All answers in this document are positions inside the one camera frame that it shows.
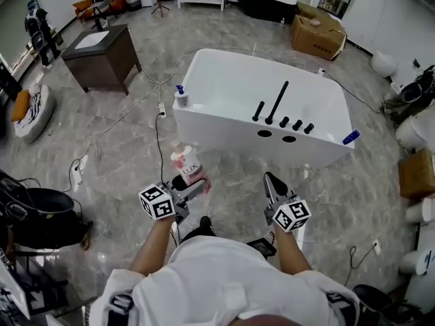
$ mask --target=orange sofa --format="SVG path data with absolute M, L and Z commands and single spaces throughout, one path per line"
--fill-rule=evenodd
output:
M 80 19 L 89 20 L 94 18 L 94 5 L 98 5 L 103 0 L 82 0 L 77 3 L 73 3 L 75 7 L 75 15 Z M 104 12 L 107 15 L 116 15 L 123 13 L 127 10 L 127 2 L 125 0 L 112 0 L 110 8 Z

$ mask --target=floor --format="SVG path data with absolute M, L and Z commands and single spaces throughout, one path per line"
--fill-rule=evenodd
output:
M 315 58 L 291 48 L 288 27 L 247 17 L 237 7 L 166 3 L 171 11 L 161 18 L 151 8 L 128 13 L 111 22 L 128 24 L 137 54 L 150 76 L 158 81 L 172 74 L 178 60 L 189 50 L 211 47 L 269 58 L 268 52 L 295 67 L 316 72 L 326 69 L 342 85 L 377 109 L 389 84 L 369 65 L 369 57 L 347 44 L 334 62 Z M 67 30 L 66 43 L 89 24 L 76 22 Z M 177 139 L 172 114 L 175 84 L 180 84 L 192 60 L 186 56 L 173 79 L 163 86 L 162 101 L 168 118 L 160 120 L 160 142 L 165 178 L 175 176 L 170 167 L 171 142 Z M 40 72 L 40 65 L 27 77 Z M 10 137 L 0 146 L 0 168 L 16 178 L 36 177 L 43 187 L 65 190 L 71 162 L 80 157 L 100 132 L 144 97 L 154 84 L 135 69 L 129 76 L 130 94 L 91 90 L 85 94 L 62 60 L 56 60 L 41 83 L 57 96 L 57 108 L 40 138 L 32 145 Z M 405 224 L 406 201 L 399 196 L 397 162 L 404 157 L 394 138 L 393 126 L 382 116 L 346 94 L 354 129 L 361 137 L 355 151 L 323 170 L 285 167 L 270 161 L 224 151 L 199 151 L 213 184 L 208 198 L 193 204 L 191 215 L 180 227 L 181 236 L 202 215 L 211 216 L 218 235 L 248 242 L 271 239 L 263 208 L 266 204 L 262 176 L 272 171 L 291 183 L 307 200 L 313 217 L 306 224 L 303 252 L 314 269 L 344 283 L 349 271 L 349 249 L 358 249 L 359 261 L 372 241 L 379 239 L 381 254 L 371 253 L 354 271 L 349 286 L 370 284 L 390 291 L 404 279 L 398 260 L 414 245 L 413 228 Z M 101 155 L 89 147 L 84 182 L 70 195 L 83 205 L 84 217 L 95 223 L 92 246 L 83 252 L 67 247 L 55 252 L 50 264 L 62 270 L 82 298 L 101 294 L 114 268 L 127 268 L 152 226 L 139 205 L 137 192 L 159 178 L 160 156 L 154 120 L 158 109 L 155 92 L 131 111 L 98 141 Z M 168 255 L 173 252 L 171 242 Z

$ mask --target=freestanding bathtub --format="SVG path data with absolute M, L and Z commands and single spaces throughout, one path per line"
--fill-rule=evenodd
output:
M 269 116 L 285 81 L 272 124 Z M 196 53 L 183 80 L 187 107 L 173 104 L 179 138 L 209 149 L 260 156 L 282 164 L 323 168 L 354 148 L 343 144 L 352 132 L 341 87 L 289 65 L 219 50 Z M 265 105 L 253 121 L 260 101 Z M 288 116 L 285 128 L 279 123 Z M 293 129 L 302 120 L 298 130 Z M 309 134 L 304 129 L 312 123 Z
M 238 0 L 243 12 L 258 19 L 292 23 L 296 13 L 295 0 Z

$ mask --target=bathtub overflow hole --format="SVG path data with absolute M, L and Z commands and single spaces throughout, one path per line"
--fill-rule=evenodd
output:
M 296 141 L 295 137 L 288 135 L 287 137 L 283 137 L 284 143 L 294 143 Z
M 262 138 L 269 138 L 272 135 L 272 133 L 268 130 L 260 130 L 257 134 L 260 135 Z

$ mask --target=white t-shirt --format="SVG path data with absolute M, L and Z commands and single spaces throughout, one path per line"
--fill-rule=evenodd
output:
M 323 274 L 284 274 L 248 245 L 211 236 L 185 241 L 147 277 L 114 270 L 92 306 L 91 326 L 107 325 L 119 293 L 130 293 L 135 303 L 128 326 L 227 326 L 260 314 L 344 326 L 356 325 L 359 316 L 356 295 Z

